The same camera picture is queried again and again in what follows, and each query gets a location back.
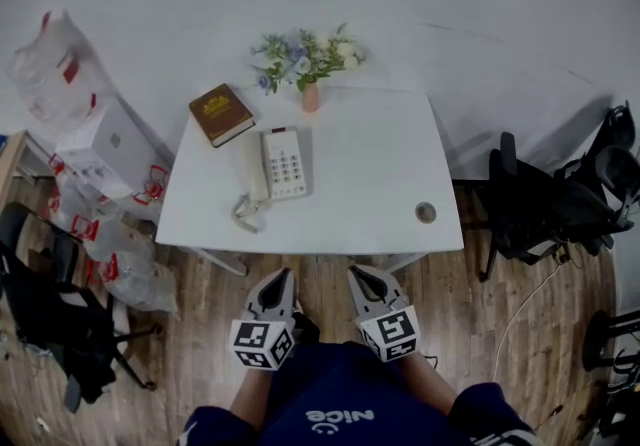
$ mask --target navy blue t-shirt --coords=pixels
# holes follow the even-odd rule
[[[530,446],[542,443],[504,401],[500,386],[465,390],[448,417],[414,398],[393,363],[366,347],[298,345],[274,375],[258,433],[218,407],[191,415],[179,446],[283,444]]]

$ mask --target pink vase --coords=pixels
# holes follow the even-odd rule
[[[302,91],[302,109],[311,114],[320,108],[320,96],[316,82],[307,83]]]

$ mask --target wooden table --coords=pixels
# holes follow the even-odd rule
[[[0,211],[4,208],[9,195],[9,185],[27,146],[27,132],[20,131],[9,135],[7,144],[0,152]]]
[[[251,234],[231,209],[247,192],[240,137],[218,149],[189,117],[165,196],[156,241],[205,252],[228,268],[223,252],[396,254],[393,271],[425,253],[463,248],[456,201],[440,136],[425,94],[323,88],[321,108],[306,114],[299,95],[239,91],[257,119],[254,131],[298,129],[311,194],[279,201],[250,218]],[[416,206],[430,203],[425,224]],[[242,268],[231,266],[234,273]]]

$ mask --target book cover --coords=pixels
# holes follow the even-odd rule
[[[189,109],[213,147],[255,125],[253,114],[226,83],[192,101]]]

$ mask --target purple flower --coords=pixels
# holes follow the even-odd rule
[[[291,48],[291,52],[289,54],[289,58],[291,58],[291,60],[293,60],[294,62],[297,62],[298,60],[300,60],[302,57],[304,57],[307,54],[307,49],[297,45],[294,46],[293,48]]]
[[[268,90],[271,87],[271,80],[269,80],[269,77],[265,74],[260,75],[258,85],[260,85],[262,90]]]

